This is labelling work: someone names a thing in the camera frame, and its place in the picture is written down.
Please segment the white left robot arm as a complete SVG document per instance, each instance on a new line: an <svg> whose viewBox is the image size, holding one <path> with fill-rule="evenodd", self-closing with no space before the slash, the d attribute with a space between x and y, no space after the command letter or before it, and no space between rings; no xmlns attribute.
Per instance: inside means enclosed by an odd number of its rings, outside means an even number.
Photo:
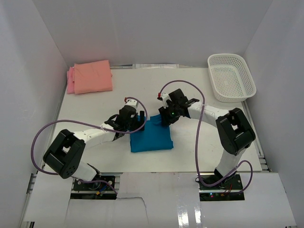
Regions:
<svg viewBox="0 0 304 228"><path fill-rule="evenodd" d="M99 171L81 161L86 149L113 142L128 132L144 130L145 111L137 111L134 105L125 105L97 128L71 132L59 132L43 157L43 161L61 178L73 177L84 181L91 190L100 185Z"/></svg>

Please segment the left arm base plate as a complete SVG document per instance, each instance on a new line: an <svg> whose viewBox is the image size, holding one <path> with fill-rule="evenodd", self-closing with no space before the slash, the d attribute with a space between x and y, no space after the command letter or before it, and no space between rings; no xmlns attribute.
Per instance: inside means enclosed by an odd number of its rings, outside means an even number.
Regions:
<svg viewBox="0 0 304 228"><path fill-rule="evenodd" d="M103 182L96 183L83 183L80 180L74 180L70 198L72 200L115 200L116 193L112 190L118 189L115 186L116 177L113 175L101 175L97 177L98 180Z"/></svg>

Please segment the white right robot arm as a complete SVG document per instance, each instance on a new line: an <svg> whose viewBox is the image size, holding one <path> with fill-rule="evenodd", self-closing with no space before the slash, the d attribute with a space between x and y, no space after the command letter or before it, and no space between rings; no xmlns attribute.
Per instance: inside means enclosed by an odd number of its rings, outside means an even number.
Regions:
<svg viewBox="0 0 304 228"><path fill-rule="evenodd" d="M217 186L224 190L230 186L231 176L241 165L240 159L243 153L256 139L254 130L243 111L239 108L218 109L205 105L199 99L188 99L181 89L169 94L159 93L157 98L163 103L163 106L159 108L163 126L170 126L182 116L196 119L199 123L205 122L217 129L223 147L220 162L210 180L203 179L201 176L198 179L206 187Z"/></svg>

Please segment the blue t shirt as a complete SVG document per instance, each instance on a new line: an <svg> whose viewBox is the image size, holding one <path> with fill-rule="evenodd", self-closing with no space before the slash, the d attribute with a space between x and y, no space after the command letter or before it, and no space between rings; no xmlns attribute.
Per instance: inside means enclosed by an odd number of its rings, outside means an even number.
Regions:
<svg viewBox="0 0 304 228"><path fill-rule="evenodd" d="M173 149L170 127L162 126L161 115L151 116L146 122L144 131L130 135L132 153L163 151Z"/></svg>

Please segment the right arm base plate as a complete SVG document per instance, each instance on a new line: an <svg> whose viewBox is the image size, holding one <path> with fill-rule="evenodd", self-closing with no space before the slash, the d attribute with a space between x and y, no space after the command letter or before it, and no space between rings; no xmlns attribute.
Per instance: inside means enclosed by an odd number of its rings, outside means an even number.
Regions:
<svg viewBox="0 0 304 228"><path fill-rule="evenodd" d="M206 187L198 179L199 199L203 201L244 201L244 193L239 193L243 189L243 184L239 174L225 180L217 186Z"/></svg>

